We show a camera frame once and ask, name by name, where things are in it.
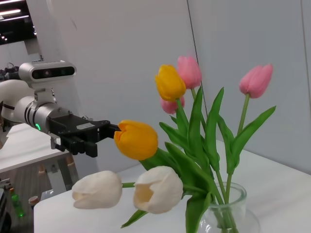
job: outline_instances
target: camera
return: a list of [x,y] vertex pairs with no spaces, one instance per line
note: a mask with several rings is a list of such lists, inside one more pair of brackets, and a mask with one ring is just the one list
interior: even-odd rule
[[24,63],[19,67],[19,78],[27,83],[57,81],[72,77],[76,67],[65,61]]

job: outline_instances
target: bouquet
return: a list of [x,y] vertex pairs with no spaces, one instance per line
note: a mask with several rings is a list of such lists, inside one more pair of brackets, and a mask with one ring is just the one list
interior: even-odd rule
[[[74,206],[81,209],[110,208],[118,203],[123,188],[134,188],[133,202],[138,209],[122,225],[129,226],[144,215],[170,211],[184,196],[191,196],[186,208],[186,232],[196,233],[200,220],[211,203],[229,203],[232,175],[239,164],[240,153],[250,137],[271,116],[272,107],[248,125],[244,126],[250,99],[259,98],[266,90],[273,72],[272,65],[257,66],[240,82],[240,91],[245,94],[238,132],[234,135],[220,116],[224,96],[222,88],[212,104],[207,117],[202,114],[202,74],[192,57],[179,57],[178,70],[171,65],[162,65],[155,82],[163,110],[170,116],[173,127],[160,122],[170,142],[166,150],[158,148],[155,130],[141,122],[124,120],[115,132],[115,143],[124,155],[139,160],[146,169],[134,183],[121,183],[117,174],[102,171],[84,177],[72,188]],[[189,89],[193,95],[190,118],[183,106],[183,95]],[[219,128],[225,144],[227,182],[220,175],[220,156],[216,148],[216,129]],[[232,229],[238,233],[230,210],[215,213],[220,229]]]

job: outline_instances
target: ceiling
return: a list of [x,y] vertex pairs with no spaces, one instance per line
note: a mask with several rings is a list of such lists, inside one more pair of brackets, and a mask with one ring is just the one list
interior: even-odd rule
[[25,18],[1,21],[0,19],[0,45],[14,43],[26,39],[35,38],[35,29],[31,21],[28,6],[25,0],[16,1],[6,4],[1,4],[8,0],[0,0],[0,12],[20,10],[19,13],[3,15],[3,19],[10,19],[22,16],[29,16]]

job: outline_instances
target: white tulip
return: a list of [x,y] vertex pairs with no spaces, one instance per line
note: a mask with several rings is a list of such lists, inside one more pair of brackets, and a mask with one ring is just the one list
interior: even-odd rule
[[72,187],[73,206],[79,209],[113,207],[119,202],[121,194],[121,179],[112,171],[85,176]]
[[183,195],[183,183],[168,166],[157,166],[141,174],[135,183],[134,205],[153,214],[170,211]]

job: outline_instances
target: green led light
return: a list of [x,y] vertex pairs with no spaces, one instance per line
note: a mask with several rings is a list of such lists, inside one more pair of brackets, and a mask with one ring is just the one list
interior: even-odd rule
[[41,127],[39,126],[39,124],[36,124],[35,126],[41,131]]

